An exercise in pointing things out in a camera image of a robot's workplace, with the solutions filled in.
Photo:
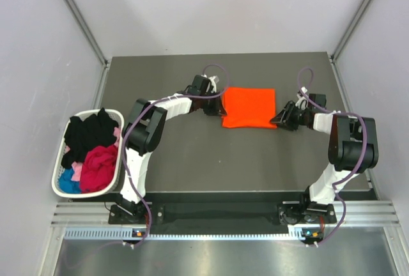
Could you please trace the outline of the orange t-shirt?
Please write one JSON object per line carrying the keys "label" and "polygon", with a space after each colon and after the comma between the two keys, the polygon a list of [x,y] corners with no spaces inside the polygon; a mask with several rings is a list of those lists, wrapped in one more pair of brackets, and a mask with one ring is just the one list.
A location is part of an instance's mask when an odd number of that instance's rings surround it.
{"label": "orange t-shirt", "polygon": [[223,128],[277,129],[270,122],[276,115],[275,89],[230,87],[222,96],[226,115]]}

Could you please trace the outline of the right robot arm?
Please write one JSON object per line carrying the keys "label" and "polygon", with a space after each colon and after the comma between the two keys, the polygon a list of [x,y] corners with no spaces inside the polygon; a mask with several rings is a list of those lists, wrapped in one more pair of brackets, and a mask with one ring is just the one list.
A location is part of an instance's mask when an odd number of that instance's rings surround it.
{"label": "right robot arm", "polygon": [[288,131],[300,126],[329,136],[328,166],[301,194],[297,204],[280,204],[283,224],[336,222],[333,203],[344,186],[379,159],[376,123],[373,118],[357,118],[340,112],[327,112],[324,94],[299,93],[290,100],[271,123]]}

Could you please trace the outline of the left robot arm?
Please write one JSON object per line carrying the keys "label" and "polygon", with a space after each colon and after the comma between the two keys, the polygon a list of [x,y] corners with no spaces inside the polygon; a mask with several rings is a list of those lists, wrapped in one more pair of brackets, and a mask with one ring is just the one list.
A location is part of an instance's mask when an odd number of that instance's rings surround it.
{"label": "left robot arm", "polygon": [[147,202],[145,181],[152,153],[157,149],[165,123],[170,119],[196,110],[207,116],[225,116],[221,96],[217,89],[219,78],[196,75],[184,90],[158,100],[138,99],[122,131],[121,161],[125,179],[116,204],[130,222],[146,218]]}

